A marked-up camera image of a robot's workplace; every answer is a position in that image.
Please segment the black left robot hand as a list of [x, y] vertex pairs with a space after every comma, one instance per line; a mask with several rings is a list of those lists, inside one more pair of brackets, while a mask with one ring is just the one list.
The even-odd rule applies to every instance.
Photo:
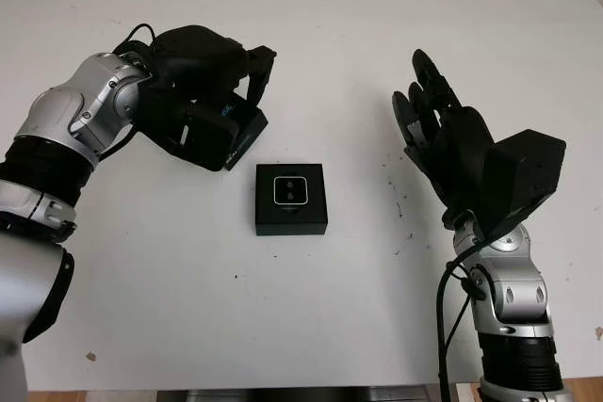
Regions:
[[257, 106], [269, 82], [277, 53], [267, 46], [247, 50], [238, 41], [201, 26], [186, 25], [152, 42], [155, 67], [186, 95], [232, 93], [249, 79], [246, 102]]

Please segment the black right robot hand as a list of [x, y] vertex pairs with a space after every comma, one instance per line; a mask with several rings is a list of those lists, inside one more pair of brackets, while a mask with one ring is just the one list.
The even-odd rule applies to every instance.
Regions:
[[479, 112], [463, 106], [447, 79], [421, 49], [414, 51], [416, 80], [396, 91], [392, 106], [405, 153], [428, 178], [445, 205], [444, 227], [479, 211], [483, 157], [494, 144]]

